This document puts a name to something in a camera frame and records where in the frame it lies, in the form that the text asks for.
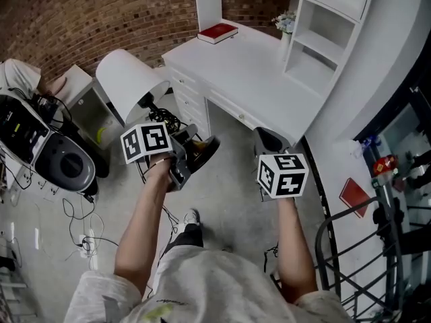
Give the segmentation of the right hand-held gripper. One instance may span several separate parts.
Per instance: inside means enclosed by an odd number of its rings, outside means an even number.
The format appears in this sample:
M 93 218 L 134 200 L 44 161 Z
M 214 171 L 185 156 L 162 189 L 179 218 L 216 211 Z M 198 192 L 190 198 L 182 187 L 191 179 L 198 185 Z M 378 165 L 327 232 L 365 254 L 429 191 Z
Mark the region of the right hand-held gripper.
M 292 153 L 289 141 L 267 128 L 255 128 L 253 137 L 261 200 L 302 196 L 309 175 L 303 154 Z

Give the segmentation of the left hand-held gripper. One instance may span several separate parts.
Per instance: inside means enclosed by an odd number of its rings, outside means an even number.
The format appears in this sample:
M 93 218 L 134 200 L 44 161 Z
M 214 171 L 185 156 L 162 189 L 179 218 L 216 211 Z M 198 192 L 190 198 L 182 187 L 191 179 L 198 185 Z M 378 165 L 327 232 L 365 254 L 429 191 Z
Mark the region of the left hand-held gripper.
M 197 125 L 187 125 L 173 134 L 169 134 L 163 122 L 137 124 L 120 137 L 125 163 L 148 159 L 151 155 L 167 153 L 171 158 L 171 191 L 179 191 L 191 177 L 187 165 L 186 144 L 200 141 Z

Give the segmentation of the white shade table lamp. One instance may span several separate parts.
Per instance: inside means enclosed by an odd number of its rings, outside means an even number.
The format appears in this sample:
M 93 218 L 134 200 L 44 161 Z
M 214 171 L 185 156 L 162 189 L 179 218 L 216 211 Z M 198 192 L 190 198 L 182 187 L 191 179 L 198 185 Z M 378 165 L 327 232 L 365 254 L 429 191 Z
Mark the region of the white shade table lamp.
M 156 106 L 156 102 L 170 88 L 170 82 L 128 51 L 117 49 L 106 55 L 97 67 L 96 78 L 121 120 L 130 129 L 137 124 L 163 122 L 168 133 L 173 134 L 190 125 L 181 122 L 167 109 Z M 191 175 L 209 161 L 219 146 L 220 141 L 215 136 L 186 144 Z

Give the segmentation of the person's right forearm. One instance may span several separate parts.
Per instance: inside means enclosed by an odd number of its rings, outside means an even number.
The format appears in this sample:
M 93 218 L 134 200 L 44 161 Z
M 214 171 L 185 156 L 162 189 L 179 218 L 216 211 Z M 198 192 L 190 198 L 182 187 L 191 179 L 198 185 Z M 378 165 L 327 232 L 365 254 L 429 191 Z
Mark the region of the person's right forearm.
M 318 290 L 312 256 L 306 243 L 295 202 L 277 200 L 278 273 L 281 293 L 288 303 Z

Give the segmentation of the person's left forearm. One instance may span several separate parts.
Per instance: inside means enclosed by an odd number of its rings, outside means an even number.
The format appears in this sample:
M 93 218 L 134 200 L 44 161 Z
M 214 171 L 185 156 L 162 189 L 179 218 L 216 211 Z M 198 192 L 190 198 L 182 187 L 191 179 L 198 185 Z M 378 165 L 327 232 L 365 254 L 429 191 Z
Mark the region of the person's left forearm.
M 151 157 L 146 183 L 115 255 L 114 274 L 130 281 L 142 295 L 156 256 L 162 207 L 171 183 L 169 169 L 167 153 Z

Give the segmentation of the white desk with shelves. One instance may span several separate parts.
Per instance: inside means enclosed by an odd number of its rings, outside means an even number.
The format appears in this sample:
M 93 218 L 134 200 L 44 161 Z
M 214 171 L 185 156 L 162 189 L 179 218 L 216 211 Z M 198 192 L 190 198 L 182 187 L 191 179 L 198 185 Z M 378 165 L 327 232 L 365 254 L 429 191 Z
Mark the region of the white desk with shelves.
M 217 105 L 250 129 L 265 127 L 297 144 L 324 100 L 287 76 L 277 59 L 279 43 L 240 26 L 217 44 L 198 38 L 164 54 L 172 84 Z

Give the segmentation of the white desk shelf unit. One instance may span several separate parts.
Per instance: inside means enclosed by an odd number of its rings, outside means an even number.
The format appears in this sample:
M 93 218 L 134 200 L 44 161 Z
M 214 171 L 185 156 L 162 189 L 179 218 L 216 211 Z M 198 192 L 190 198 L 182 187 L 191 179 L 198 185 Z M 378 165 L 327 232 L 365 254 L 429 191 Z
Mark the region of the white desk shelf unit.
M 296 23 L 283 72 L 325 101 L 334 88 L 371 0 L 298 0 Z

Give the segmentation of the thin red book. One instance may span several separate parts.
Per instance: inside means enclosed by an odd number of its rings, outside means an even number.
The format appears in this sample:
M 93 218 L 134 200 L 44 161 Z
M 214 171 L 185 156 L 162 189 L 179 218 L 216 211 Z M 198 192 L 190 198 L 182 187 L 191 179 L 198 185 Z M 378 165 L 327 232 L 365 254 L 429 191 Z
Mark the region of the thin red book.
M 368 205 L 364 205 L 364 202 L 370 197 L 352 178 L 346 180 L 339 198 L 349 208 L 361 205 L 354 213 L 358 218 L 365 216 Z

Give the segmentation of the person's white shoe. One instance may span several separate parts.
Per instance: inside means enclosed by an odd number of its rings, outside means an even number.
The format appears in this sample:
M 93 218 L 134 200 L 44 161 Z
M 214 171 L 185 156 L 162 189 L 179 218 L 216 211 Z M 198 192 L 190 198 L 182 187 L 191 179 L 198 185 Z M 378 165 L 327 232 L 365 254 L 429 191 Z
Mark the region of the person's white shoe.
M 185 226 L 187 225 L 197 225 L 199 226 L 201 223 L 200 214 L 196 209 L 189 209 L 186 215 L 184 216 L 183 223 Z

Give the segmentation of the clear plastic water bottle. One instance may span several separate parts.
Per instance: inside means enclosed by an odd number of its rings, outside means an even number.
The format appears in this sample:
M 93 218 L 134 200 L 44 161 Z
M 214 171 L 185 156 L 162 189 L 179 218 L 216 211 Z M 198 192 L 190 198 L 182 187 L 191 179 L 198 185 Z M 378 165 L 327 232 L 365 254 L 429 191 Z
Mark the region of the clear plastic water bottle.
M 371 185 L 374 189 L 377 189 L 377 188 L 383 187 L 387 183 L 390 183 L 392 179 L 393 179 L 392 171 L 384 172 L 373 177 L 371 180 Z

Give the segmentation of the red bottle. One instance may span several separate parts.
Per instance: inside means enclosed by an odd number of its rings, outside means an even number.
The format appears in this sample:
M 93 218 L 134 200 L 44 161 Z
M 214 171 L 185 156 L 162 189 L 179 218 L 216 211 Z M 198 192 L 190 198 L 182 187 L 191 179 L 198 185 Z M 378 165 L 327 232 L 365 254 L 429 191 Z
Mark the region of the red bottle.
M 387 155 L 379 158 L 375 161 L 372 169 L 375 177 L 384 174 L 386 172 L 392 172 L 397 168 L 399 163 L 398 157 L 396 155 Z

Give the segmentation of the person's black trouser leg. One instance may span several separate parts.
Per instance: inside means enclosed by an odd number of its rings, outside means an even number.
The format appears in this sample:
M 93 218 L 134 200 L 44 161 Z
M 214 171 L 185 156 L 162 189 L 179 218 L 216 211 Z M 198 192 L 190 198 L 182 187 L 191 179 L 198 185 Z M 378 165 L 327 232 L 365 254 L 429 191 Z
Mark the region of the person's black trouser leg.
M 175 246 L 197 246 L 202 248 L 203 234 L 201 226 L 195 223 L 185 225 L 184 231 L 178 234 L 176 239 L 167 245 L 164 254 Z

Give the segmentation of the thick red hardcover book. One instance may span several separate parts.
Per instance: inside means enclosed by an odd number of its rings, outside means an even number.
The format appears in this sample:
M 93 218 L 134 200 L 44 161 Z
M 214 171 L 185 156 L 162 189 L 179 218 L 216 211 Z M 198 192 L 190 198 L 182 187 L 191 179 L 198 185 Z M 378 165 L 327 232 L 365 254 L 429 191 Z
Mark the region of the thick red hardcover book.
M 200 31 L 197 38 L 210 44 L 217 44 L 238 33 L 238 28 L 230 24 L 219 23 L 208 29 Z

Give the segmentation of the white side cabinet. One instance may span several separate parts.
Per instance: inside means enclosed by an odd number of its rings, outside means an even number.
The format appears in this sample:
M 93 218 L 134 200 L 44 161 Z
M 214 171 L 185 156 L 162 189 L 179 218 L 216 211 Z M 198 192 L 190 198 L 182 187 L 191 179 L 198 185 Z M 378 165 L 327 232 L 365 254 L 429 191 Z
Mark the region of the white side cabinet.
M 57 97 L 65 103 L 73 123 L 84 137 L 101 150 L 109 148 L 122 133 L 123 126 L 108 106 L 108 98 L 101 85 L 77 65 L 73 65 L 62 77 L 67 78 L 67 83 Z M 107 129 L 102 134 L 102 143 L 98 145 L 96 133 L 100 127 Z

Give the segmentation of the person's grey speckled t-shirt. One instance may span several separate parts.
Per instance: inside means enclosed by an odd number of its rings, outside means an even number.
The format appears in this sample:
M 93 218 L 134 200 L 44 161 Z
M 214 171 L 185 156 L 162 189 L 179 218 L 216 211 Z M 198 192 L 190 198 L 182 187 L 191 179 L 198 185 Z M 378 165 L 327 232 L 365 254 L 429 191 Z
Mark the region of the person's grey speckled t-shirt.
M 287 303 L 258 266 L 221 250 L 177 246 L 165 255 L 154 294 L 130 281 L 88 271 L 64 323 L 353 323 L 331 291 Z

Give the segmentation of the grey and black machine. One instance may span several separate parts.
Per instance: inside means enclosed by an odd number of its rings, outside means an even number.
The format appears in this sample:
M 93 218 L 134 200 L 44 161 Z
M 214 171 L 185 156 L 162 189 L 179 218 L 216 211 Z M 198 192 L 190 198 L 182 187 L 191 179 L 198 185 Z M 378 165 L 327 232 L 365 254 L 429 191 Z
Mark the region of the grey and black machine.
M 96 176 L 92 158 L 75 141 L 11 94 L 0 94 L 0 148 L 63 190 L 83 193 Z

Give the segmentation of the white vase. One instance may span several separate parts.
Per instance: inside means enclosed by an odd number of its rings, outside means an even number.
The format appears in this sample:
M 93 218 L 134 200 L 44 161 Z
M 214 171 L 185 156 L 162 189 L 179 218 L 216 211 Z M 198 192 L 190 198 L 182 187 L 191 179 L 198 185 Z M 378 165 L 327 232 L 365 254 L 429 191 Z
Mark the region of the white vase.
M 285 61 L 287 59 L 288 55 L 288 49 L 290 46 L 290 42 L 292 39 L 292 35 L 286 32 L 282 32 L 282 37 L 280 40 L 280 49 L 279 49 L 279 55 L 281 61 Z

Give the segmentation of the black metal chair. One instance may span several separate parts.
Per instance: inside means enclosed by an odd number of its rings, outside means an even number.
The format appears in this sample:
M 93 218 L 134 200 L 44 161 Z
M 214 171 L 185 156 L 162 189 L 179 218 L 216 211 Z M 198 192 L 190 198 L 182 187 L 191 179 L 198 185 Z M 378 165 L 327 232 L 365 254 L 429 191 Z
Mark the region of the black metal chair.
M 392 230 L 397 202 L 371 198 L 359 206 L 367 218 L 359 218 L 355 208 L 334 215 L 323 209 L 325 220 L 314 243 L 321 287 L 340 298 L 355 323 L 394 323 L 405 299 L 429 277 L 431 255 L 400 251 L 402 235 L 431 226 L 431 201 L 400 205 L 400 234 Z

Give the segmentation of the pastel flower bouquet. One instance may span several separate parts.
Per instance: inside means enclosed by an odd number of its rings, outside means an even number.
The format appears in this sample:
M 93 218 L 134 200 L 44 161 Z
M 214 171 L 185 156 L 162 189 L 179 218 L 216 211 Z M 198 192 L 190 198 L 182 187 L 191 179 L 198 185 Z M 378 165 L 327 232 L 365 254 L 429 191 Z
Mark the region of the pastel flower bouquet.
M 293 34 L 296 23 L 296 11 L 284 11 L 271 20 L 275 27 L 284 34 Z

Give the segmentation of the white power strip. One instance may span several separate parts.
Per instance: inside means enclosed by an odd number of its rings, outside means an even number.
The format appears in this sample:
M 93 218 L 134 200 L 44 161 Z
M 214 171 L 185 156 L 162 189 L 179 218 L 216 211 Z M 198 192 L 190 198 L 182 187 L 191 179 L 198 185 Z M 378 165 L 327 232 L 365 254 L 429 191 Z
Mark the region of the white power strip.
M 94 230 L 92 228 L 90 228 L 87 235 L 79 236 L 79 244 L 80 256 L 88 260 L 88 268 L 91 271 L 98 270 L 98 245 L 95 239 Z

